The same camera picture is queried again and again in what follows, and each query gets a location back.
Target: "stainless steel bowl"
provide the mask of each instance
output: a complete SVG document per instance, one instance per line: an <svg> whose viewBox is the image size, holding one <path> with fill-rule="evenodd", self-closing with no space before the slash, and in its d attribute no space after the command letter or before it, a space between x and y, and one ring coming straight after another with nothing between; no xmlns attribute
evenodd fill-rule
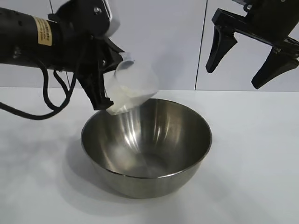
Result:
<svg viewBox="0 0 299 224"><path fill-rule="evenodd" d="M81 141L108 185L130 197L151 198L190 180L212 135L206 121L190 108L150 99L128 113L96 113L83 128Z"/></svg>

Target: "black cable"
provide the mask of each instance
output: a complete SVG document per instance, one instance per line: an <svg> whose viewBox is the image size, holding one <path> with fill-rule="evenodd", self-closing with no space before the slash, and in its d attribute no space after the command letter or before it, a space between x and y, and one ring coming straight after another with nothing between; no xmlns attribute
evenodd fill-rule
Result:
<svg viewBox="0 0 299 224"><path fill-rule="evenodd" d="M63 101L63 103L60 105L60 107L58 109L56 109L55 111L52 111L48 114L45 114L45 115L34 115L34 114L26 113L26 112L20 111L18 109L15 109L15 108L13 108L11 106L8 106L8 105L6 105L2 102L0 102L0 109L5 110L5 111L7 111L9 113L12 113L14 115L17 115L19 117L27 118L27 119L31 119L31 120L45 120L45 119L51 118L51 117L55 116L56 114L60 113L68 105L68 103L70 102L70 98L71 98L71 95L72 95L72 93L74 91L74 88L75 88L77 76L78 76L78 73L79 73L80 64L81 64L81 61L82 61L82 59L85 55L85 51L86 51L86 44L84 44L84 46L82 48L82 51L81 51L81 54L79 56L79 59L77 61L75 72L74 72L73 78L71 80L70 90L69 90L65 100Z"/></svg>
<svg viewBox="0 0 299 224"><path fill-rule="evenodd" d="M244 5L243 9L244 9L244 11L245 11L246 13L249 13L249 12L250 12L250 9L248 8L248 6L250 6L250 5L251 5L251 3L246 3L246 4Z"/></svg>
<svg viewBox="0 0 299 224"><path fill-rule="evenodd" d="M31 61L33 61L38 68L40 68L40 70L43 73L43 99L46 103L46 105L51 109L51 110L57 110L58 107L55 106L54 104L52 104L49 95L48 95L48 86L49 86L49 74L48 74L48 70L46 68L46 66L36 57L31 56L30 54L23 52L23 55L26 56L28 59L30 59Z"/></svg>
<svg viewBox="0 0 299 224"><path fill-rule="evenodd" d="M51 7L52 14L54 14L54 11L53 11L53 6L52 6L52 1L51 1L51 0L49 0L49 2L50 2L50 7Z"/></svg>
<svg viewBox="0 0 299 224"><path fill-rule="evenodd" d="M64 90L65 96L67 96L69 90L68 90L66 84L64 83L62 78L57 74L56 70L53 71L53 74L54 74L55 79L58 81L58 83L61 85L62 89Z"/></svg>
<svg viewBox="0 0 299 224"><path fill-rule="evenodd" d="M71 85L70 85L69 75L67 74L67 71L65 71L65 74L66 74L66 78L67 78L67 83L69 84L69 87L70 87Z"/></svg>

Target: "white table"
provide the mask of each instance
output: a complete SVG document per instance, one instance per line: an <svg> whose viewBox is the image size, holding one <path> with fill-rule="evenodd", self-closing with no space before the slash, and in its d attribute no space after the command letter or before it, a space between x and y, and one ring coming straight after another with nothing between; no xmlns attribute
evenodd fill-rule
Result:
<svg viewBox="0 0 299 224"><path fill-rule="evenodd" d="M64 94L51 89L60 102ZM150 200L112 194L81 149L94 113L83 90L46 121L0 111L1 224L297 224L299 93L161 91L198 111L211 151L177 193ZM0 100L47 112L41 89L0 88Z"/></svg>

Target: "screw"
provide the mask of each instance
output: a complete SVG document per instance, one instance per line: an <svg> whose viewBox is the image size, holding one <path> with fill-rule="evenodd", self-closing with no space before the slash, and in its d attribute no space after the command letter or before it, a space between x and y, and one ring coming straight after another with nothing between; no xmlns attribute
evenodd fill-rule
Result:
<svg viewBox="0 0 299 224"><path fill-rule="evenodd" d="M93 8L93 11L94 11L94 13L95 13L96 15L102 13L102 10L101 10L99 7L95 7L95 8Z"/></svg>
<svg viewBox="0 0 299 224"><path fill-rule="evenodd" d="M274 51L275 54L277 54L277 53L279 53L281 51L281 49L280 48L274 48L273 51Z"/></svg>
<svg viewBox="0 0 299 224"><path fill-rule="evenodd" d="M13 59L17 59L21 55L21 49L16 46L14 49Z"/></svg>

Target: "plastic cup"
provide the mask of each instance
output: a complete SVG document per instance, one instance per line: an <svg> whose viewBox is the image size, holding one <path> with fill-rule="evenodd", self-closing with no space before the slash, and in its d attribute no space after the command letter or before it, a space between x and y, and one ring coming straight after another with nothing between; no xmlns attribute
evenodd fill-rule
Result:
<svg viewBox="0 0 299 224"><path fill-rule="evenodd" d="M154 96L158 78L151 67L122 55L122 61L105 85L107 96L114 104L107 109L111 115L128 112Z"/></svg>

